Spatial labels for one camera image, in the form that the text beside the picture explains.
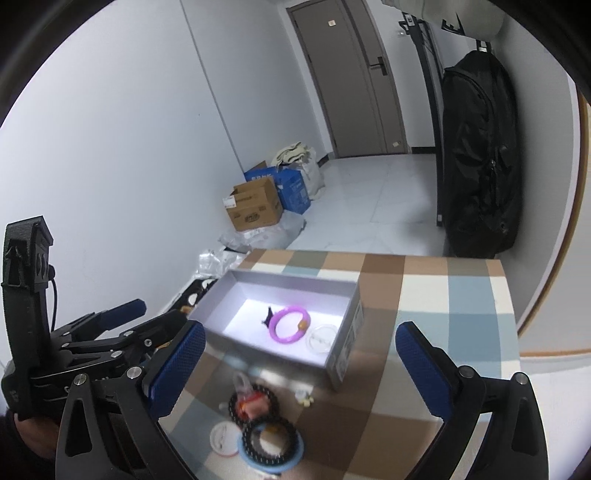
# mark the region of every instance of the blue ring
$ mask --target blue ring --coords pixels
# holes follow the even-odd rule
[[[259,430],[259,431],[262,430],[266,425],[267,425],[266,423],[261,424],[260,429],[257,428],[257,430]],[[293,467],[295,467],[298,463],[300,463],[300,460],[304,456],[304,440],[302,439],[300,432],[298,432],[297,430],[295,432],[297,433],[297,440],[298,440],[297,449],[295,450],[294,457],[289,462],[286,462],[283,465],[267,466],[267,465],[262,465],[261,463],[256,463],[244,451],[244,445],[242,444],[242,437],[238,437],[238,453],[240,454],[240,457],[242,458],[242,460],[244,460],[248,464],[248,466],[251,466],[255,470],[260,470],[262,472],[271,473],[274,475],[276,475],[278,473],[287,472],[288,470],[291,470]]]

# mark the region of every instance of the checkered tablecloth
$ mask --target checkered tablecloth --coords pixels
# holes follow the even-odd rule
[[[281,415],[301,433],[302,462],[284,480],[404,479],[440,422],[427,410],[398,357],[393,334],[414,321],[457,365],[481,376],[519,371],[515,317],[498,260],[399,257],[337,252],[256,250],[240,268],[359,282],[365,323],[338,393],[315,388],[315,403],[300,407],[299,385],[207,347],[170,416],[161,419],[173,445],[200,480],[259,479],[239,456],[210,447],[214,425],[226,420],[220,403],[233,392],[232,375],[245,370],[279,397]],[[481,417],[454,474],[463,479],[488,419]]]

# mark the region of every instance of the human hand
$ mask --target human hand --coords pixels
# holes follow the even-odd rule
[[[36,455],[45,459],[53,459],[56,455],[57,436],[60,428],[52,420],[45,417],[34,417],[18,420],[14,414],[14,424],[22,441]]]

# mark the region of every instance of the open box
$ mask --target open box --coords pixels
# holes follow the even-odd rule
[[[310,327],[304,338],[286,345],[271,338],[264,320],[269,307],[276,313],[290,305],[310,313]],[[249,368],[336,390],[343,382],[363,323],[363,310],[354,282],[230,270],[189,318],[203,324],[214,348],[244,361]],[[301,314],[286,315],[277,325],[277,335],[292,335],[300,320]],[[318,345],[326,346],[323,352]]]

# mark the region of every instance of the black backpack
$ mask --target black backpack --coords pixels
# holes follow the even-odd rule
[[[513,246],[521,216],[517,103],[508,73],[471,51],[443,76],[443,223],[451,253],[492,258]]]

